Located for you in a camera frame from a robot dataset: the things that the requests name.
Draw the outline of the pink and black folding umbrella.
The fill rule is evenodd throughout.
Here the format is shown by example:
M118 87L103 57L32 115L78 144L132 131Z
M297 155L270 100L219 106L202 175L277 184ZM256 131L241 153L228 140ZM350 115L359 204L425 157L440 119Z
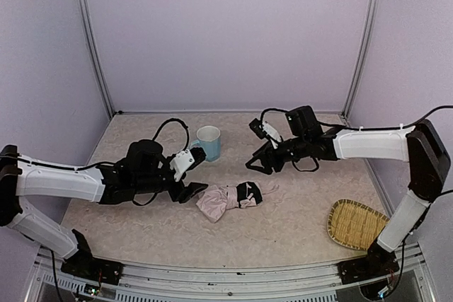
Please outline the pink and black folding umbrella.
M263 181L210 185L198 195L196 206L209 222L216 223L228 210L259 206L264 196L277 192L279 188L275 182Z

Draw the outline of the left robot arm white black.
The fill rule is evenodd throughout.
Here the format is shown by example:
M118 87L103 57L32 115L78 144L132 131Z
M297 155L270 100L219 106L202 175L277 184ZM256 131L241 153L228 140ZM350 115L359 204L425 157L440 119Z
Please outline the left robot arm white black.
M206 159L201 147L163 155L163 146L150 139L130 144L121 160L77 168L43 163L21 155L15 145L1 150L1 225L22 233L57 253L67 264L93 261L84 235L69 230L36 209L29 196L82 199L102 205L133 202L139 194L169 194L185 203L207 188L183 183L187 171Z

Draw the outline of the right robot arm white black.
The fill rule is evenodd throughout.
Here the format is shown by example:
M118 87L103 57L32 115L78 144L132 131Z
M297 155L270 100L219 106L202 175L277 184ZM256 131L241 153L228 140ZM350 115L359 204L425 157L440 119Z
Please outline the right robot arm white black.
M414 123L397 127L326 125L318 121L309 105L286 110L284 114L293 134L291 139L283 139L263 117L250 122L252 132L265 143L246 163L249 170L270 175L280 172L286 163L303 158L315 163L366 158L409 164L408 191L362 258L362 265L368 270L382 269L392 263L395 249L421 224L431 204L444 194L451 159L432 122L423 116Z

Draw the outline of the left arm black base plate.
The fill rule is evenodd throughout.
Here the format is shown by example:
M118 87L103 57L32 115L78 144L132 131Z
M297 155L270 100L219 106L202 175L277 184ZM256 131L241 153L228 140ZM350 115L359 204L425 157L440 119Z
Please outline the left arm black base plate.
M61 271L74 277L117 286L123 268L124 264L121 262L94 257L87 261L64 261L61 266Z

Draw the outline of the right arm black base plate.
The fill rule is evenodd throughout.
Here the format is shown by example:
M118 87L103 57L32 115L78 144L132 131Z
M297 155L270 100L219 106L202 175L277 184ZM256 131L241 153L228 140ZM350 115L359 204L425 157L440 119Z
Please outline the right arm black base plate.
M337 267L342 284L366 281L400 270L396 260L390 260L384 264L380 262L372 264L366 257L339 262Z

